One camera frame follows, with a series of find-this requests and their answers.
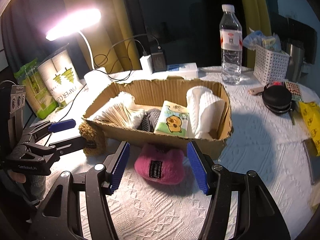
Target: white plastic basket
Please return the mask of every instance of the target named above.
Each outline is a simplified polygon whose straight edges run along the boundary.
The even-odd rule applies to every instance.
[[[289,58],[287,53],[274,52],[258,45],[253,74],[263,85],[281,81],[287,73]]]

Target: bottle label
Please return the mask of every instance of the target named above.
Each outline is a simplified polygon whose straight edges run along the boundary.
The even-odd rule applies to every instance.
[[[235,30],[220,30],[221,49],[242,51],[242,32]]]

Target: glowing lamp light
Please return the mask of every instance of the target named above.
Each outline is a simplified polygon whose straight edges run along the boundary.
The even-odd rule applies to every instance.
[[[101,13],[98,9],[80,10],[69,14],[55,27],[48,31],[46,39],[54,41],[57,38],[68,36],[72,33],[94,25],[101,19]]]

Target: plastic bottle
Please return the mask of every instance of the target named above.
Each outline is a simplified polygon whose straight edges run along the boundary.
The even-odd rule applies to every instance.
[[[231,85],[240,83],[242,63],[242,27],[235,16],[235,8],[222,5],[223,16],[220,22],[221,78]]]

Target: pink plush toy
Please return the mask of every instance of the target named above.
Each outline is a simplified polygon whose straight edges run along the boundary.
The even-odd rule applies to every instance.
[[[185,175],[182,165],[183,157],[182,150],[171,149],[167,153],[162,153],[155,146],[145,144],[134,168],[145,179],[166,185],[176,185]]]

